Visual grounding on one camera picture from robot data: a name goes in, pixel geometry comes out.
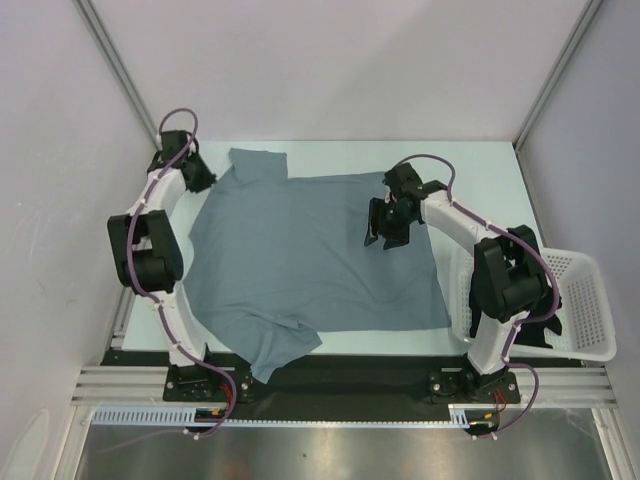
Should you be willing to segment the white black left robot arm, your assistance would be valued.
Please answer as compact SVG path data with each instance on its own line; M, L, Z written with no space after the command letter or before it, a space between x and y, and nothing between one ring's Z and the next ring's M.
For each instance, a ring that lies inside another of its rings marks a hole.
M183 286L184 257L170 215L184 194L210 189L216 175L200 156L194 134L168 130L158 138L160 148L140 196L127 213L107 220L109 241L120 283L156 312L168 341L163 399L211 401L220 390L221 376L204 365L209 348L195 328Z

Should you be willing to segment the light blue t shirt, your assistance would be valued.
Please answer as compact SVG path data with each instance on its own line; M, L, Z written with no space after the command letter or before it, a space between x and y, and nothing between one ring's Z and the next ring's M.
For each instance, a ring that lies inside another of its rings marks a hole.
M426 228L408 245L364 243L380 173L292 178L283 153L232 149L190 232L193 316L256 380L309 354L326 332L450 324Z

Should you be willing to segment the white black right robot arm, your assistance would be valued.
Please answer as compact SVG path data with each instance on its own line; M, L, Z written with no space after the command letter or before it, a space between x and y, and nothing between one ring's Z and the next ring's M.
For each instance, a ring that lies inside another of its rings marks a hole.
M525 323L544 322L560 304L557 281L542 259L533 231L505 229L457 201L451 182L424 182L409 159L385 172L388 192L369 203L364 243L404 247L413 223L443 232L473 258L469 299L479 312L474 341L454 389L444 397L483 402L507 381L510 349Z

